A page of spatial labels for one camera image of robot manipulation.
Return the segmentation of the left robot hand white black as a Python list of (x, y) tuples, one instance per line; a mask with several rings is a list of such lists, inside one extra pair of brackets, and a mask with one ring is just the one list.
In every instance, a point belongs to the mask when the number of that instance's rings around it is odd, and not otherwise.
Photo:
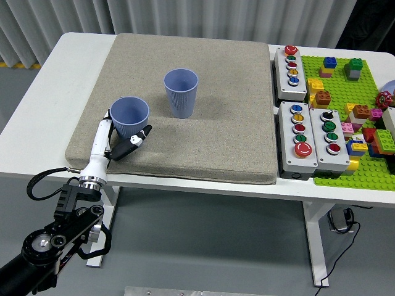
[(142, 130), (120, 141), (114, 148), (110, 147), (110, 139), (114, 124), (109, 110), (101, 120), (93, 141), (88, 165), (80, 172), (79, 186), (100, 190), (107, 184), (107, 167), (109, 162), (119, 161), (139, 148), (152, 130), (146, 125)]

